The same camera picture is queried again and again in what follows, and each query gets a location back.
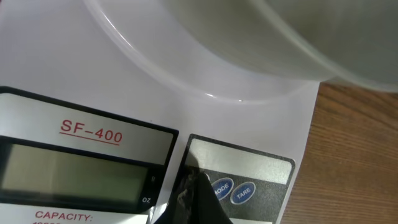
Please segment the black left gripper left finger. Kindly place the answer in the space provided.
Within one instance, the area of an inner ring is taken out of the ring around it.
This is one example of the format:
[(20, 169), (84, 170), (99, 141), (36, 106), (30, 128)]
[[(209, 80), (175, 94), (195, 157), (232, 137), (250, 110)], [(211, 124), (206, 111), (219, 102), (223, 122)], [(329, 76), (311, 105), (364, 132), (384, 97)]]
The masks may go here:
[(187, 169), (177, 185), (176, 191), (155, 224), (190, 224), (195, 223), (195, 191), (199, 171)]

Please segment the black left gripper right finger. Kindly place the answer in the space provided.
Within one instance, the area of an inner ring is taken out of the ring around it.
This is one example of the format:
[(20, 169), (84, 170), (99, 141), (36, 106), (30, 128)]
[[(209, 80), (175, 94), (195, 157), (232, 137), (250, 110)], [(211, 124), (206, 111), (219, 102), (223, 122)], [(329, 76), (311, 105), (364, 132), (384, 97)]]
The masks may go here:
[(233, 224), (225, 214), (210, 181), (204, 173), (199, 173), (195, 181), (192, 202), (192, 223)]

